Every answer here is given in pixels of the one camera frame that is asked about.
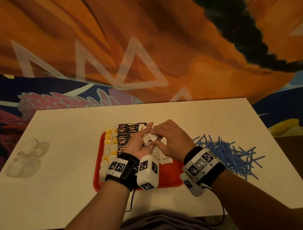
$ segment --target white table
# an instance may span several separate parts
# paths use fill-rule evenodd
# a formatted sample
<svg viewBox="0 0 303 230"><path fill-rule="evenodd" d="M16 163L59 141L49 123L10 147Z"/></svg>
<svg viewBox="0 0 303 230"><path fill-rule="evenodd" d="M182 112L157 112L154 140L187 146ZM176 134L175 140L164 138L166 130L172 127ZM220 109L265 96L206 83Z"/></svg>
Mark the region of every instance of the white table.
<svg viewBox="0 0 303 230"><path fill-rule="evenodd" d="M258 161L263 169L255 167L259 180L249 176L248 181L290 208L303 207L302 179L246 99L44 110L36 112L20 140L37 138L50 143L40 158L39 171L27 179L6 176L17 156L17 145L0 173L0 228L64 228L96 194L92 182L104 130L118 123L160 124L167 119L192 138L210 134L236 141L246 150L257 146L256 157L266 156ZM124 219L156 209L191 216L222 214L220 202L210 191L195 198L182 185L136 191L133 210Z"/></svg>

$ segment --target red tray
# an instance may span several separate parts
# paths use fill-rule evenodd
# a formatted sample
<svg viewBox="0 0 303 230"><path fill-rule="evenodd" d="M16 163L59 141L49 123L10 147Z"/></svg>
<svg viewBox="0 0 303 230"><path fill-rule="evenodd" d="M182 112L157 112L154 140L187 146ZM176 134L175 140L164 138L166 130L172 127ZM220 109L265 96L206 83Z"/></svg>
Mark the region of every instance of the red tray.
<svg viewBox="0 0 303 230"><path fill-rule="evenodd" d="M96 192L100 190L104 183L99 183L100 163L103 157L105 132L101 135L99 150L97 155L93 186ZM172 164L159 164L159 186L158 188L177 187L183 184L180 175L183 173L184 164L173 160Z"/></svg>

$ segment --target wristband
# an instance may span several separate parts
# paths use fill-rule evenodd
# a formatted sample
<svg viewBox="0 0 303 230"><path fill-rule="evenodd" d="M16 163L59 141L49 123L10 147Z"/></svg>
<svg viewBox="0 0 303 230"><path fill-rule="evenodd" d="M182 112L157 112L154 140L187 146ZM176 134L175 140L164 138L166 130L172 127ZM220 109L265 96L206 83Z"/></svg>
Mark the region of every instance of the wristband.
<svg viewBox="0 0 303 230"><path fill-rule="evenodd" d="M129 153L121 153L109 166L105 181L116 181L130 191L138 188L137 176L139 159Z"/></svg>
<svg viewBox="0 0 303 230"><path fill-rule="evenodd" d="M211 186L216 178L225 170L221 163L208 148L194 147L184 158L182 170L197 185L206 184Z"/></svg>

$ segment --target right hand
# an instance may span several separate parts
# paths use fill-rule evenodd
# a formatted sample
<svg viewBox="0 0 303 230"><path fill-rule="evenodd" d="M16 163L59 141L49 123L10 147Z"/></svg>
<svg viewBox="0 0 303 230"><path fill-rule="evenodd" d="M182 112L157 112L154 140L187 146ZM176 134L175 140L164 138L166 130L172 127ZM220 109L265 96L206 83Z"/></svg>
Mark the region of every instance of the right hand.
<svg viewBox="0 0 303 230"><path fill-rule="evenodd" d="M150 134L165 137L167 139L167 145L159 140L153 141L152 144L157 146L164 155L178 161L183 162L187 153L196 146L190 136L172 120L167 120L155 126Z"/></svg>

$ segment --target mural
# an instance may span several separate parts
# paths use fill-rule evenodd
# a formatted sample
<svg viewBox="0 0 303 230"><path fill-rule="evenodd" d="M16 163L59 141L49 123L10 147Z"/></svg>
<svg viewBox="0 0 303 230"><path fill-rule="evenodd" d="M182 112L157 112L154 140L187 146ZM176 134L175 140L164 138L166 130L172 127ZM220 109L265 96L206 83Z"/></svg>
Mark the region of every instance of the mural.
<svg viewBox="0 0 303 230"><path fill-rule="evenodd" d="M0 165L42 109L246 97L272 135L303 135L302 10L300 0L0 1Z"/></svg>

